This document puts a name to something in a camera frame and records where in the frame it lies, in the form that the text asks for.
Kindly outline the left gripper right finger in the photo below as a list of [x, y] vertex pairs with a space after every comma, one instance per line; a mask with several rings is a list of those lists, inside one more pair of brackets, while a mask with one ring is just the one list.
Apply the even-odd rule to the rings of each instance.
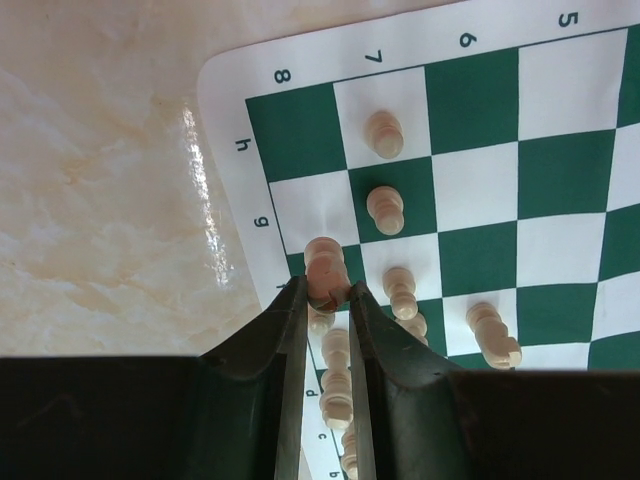
[[457, 366], [350, 292], [358, 473], [363, 479], [635, 479], [633, 371]]

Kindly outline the white knight g8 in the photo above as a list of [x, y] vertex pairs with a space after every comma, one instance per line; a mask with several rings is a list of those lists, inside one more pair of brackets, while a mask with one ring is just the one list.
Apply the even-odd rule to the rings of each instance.
[[316, 237], [305, 247], [304, 264], [310, 306], [318, 312], [335, 312], [351, 289], [342, 247], [330, 237]]

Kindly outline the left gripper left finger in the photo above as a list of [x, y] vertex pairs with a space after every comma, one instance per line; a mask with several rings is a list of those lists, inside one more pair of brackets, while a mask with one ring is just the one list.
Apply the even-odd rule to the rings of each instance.
[[199, 356], [6, 357], [5, 479], [294, 479], [307, 282]]

